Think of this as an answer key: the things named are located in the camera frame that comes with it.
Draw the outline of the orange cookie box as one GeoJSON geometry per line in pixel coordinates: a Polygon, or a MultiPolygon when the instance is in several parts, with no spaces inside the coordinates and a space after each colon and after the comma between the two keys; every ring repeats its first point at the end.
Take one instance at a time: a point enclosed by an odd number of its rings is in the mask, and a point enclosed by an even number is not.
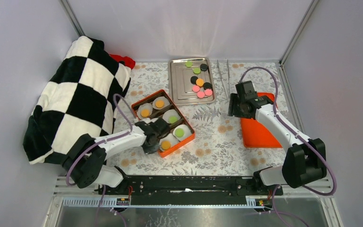
{"type": "Polygon", "coordinates": [[[164,90],[133,103],[131,108],[147,124],[143,127],[149,133],[143,145],[147,155],[158,153],[166,157],[195,139],[195,131],[164,90]]]}

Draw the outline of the stainless steel tray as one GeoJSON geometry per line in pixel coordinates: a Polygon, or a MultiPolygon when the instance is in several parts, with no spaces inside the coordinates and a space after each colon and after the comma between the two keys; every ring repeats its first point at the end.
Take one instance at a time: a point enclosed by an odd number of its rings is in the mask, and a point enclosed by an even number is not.
{"type": "Polygon", "coordinates": [[[214,79],[208,58],[195,57],[170,60],[168,62],[168,74],[170,97],[176,105],[200,105],[210,104],[216,101],[214,79]],[[192,67],[188,68],[185,66],[185,62],[187,61],[193,63],[192,67]],[[198,75],[194,74],[193,68],[199,68],[200,64],[203,63],[208,65],[208,70],[201,71],[198,75]],[[213,95],[199,99],[197,93],[192,91],[192,87],[194,86],[190,82],[192,76],[197,76],[199,79],[211,83],[213,95]]]}

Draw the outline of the orange box lid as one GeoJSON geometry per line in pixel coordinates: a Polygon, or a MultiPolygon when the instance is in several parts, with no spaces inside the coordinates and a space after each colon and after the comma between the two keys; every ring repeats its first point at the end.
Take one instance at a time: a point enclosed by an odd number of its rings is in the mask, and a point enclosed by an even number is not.
{"type": "Polygon", "coordinates": [[[282,148],[277,139],[254,119],[240,119],[243,145],[246,148],[282,148]]]}

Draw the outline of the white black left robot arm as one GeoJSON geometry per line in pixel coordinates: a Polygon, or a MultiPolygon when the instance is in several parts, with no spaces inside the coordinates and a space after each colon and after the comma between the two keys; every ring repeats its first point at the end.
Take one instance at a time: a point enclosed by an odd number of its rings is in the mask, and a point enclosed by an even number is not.
{"type": "Polygon", "coordinates": [[[166,157],[195,139],[195,131],[181,105],[208,105],[216,100],[215,82],[208,58],[184,58],[168,63],[169,92],[159,90],[134,103],[137,122],[108,136],[79,137],[63,163],[67,185],[85,188],[98,183],[116,194],[128,187],[120,170],[108,167],[107,158],[124,150],[140,147],[146,154],[166,157]]]}

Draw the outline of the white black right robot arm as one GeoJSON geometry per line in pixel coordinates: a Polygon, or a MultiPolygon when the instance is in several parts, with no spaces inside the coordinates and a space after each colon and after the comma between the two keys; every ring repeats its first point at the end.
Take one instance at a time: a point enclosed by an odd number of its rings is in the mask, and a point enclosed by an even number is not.
{"type": "Polygon", "coordinates": [[[230,95],[228,115],[252,119],[264,126],[285,151],[281,166],[262,169],[254,174],[252,188],[263,195],[273,185],[287,184],[292,188],[305,186],[327,175],[326,148],[321,139],[311,139],[291,124],[277,109],[276,100],[259,96],[244,72],[230,95]]]}

